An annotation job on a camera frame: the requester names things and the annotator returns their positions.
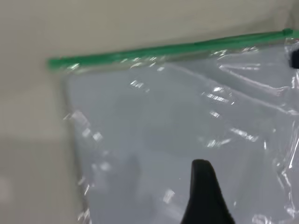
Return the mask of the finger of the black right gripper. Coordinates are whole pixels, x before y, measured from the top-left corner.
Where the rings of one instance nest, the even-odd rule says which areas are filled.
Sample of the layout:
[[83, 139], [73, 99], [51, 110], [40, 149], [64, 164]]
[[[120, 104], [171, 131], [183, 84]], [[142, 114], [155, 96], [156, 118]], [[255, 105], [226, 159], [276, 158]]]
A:
[[292, 47], [288, 53], [288, 63], [293, 69], [299, 69], [299, 48]]

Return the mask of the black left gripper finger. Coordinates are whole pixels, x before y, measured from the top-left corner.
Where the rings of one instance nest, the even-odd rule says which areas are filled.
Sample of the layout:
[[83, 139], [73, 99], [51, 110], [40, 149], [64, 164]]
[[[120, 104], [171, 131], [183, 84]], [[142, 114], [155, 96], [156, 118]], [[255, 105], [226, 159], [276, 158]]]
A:
[[215, 170], [207, 160], [192, 161], [190, 198], [181, 223], [235, 223], [223, 198]]

